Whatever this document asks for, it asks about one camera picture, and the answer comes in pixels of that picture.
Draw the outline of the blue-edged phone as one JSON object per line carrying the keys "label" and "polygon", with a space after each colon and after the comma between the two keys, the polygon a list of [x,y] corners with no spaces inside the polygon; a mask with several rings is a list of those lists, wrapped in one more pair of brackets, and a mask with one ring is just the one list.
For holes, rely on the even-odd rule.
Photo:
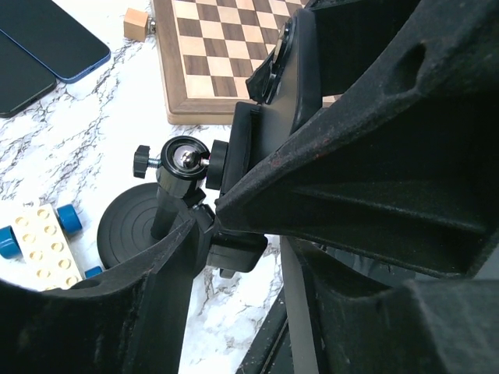
{"label": "blue-edged phone", "polygon": [[109,47],[53,1],[2,1],[1,32],[63,83],[109,61]]}

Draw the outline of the black pole phone stand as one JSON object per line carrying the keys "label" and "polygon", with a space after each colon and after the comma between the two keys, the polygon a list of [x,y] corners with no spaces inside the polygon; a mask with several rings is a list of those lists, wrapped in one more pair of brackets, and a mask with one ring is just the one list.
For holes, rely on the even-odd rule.
{"label": "black pole phone stand", "polygon": [[192,136],[169,139],[158,157],[150,148],[137,147],[133,175],[144,178],[155,171],[155,182],[127,189],[104,212],[97,230],[97,249],[105,268],[132,259],[170,234],[181,223],[196,221],[195,272],[216,267],[221,277],[249,273],[268,245],[262,234],[225,228],[209,205],[207,189],[221,196],[250,169],[253,131],[260,126],[261,107],[239,102],[235,106],[229,141],[212,146]]}

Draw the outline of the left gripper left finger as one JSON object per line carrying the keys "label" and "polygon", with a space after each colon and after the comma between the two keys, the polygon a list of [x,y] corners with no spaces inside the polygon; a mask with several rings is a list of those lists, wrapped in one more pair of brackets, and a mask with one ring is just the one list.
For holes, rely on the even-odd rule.
{"label": "left gripper left finger", "polygon": [[176,373],[210,225],[164,239],[68,290],[1,285],[4,373]]}

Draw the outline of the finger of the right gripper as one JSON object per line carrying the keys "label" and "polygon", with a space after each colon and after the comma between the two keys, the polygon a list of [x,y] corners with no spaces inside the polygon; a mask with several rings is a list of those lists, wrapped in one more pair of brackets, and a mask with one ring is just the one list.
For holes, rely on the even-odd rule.
{"label": "finger of the right gripper", "polygon": [[219,198],[225,228],[480,271],[498,247],[498,4],[412,2],[374,63]]}
{"label": "finger of the right gripper", "polygon": [[310,1],[317,25],[321,93],[343,94],[413,13],[412,1]]}

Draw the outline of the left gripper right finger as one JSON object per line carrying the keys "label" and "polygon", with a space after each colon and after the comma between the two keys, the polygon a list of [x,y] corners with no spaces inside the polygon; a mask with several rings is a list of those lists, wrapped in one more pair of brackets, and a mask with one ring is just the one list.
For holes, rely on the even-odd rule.
{"label": "left gripper right finger", "polygon": [[296,241],[315,306],[322,373],[496,373],[497,280],[390,288]]}

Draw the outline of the black phone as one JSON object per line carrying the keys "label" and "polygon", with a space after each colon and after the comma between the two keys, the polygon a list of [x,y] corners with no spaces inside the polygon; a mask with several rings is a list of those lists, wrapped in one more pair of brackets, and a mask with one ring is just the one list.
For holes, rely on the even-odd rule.
{"label": "black phone", "polygon": [[57,80],[36,59],[1,33],[1,117],[11,118],[52,92]]}
{"label": "black phone", "polygon": [[250,115],[250,167],[276,151],[323,104],[317,25],[311,10],[300,9],[293,15],[276,52],[265,91],[267,101]]}

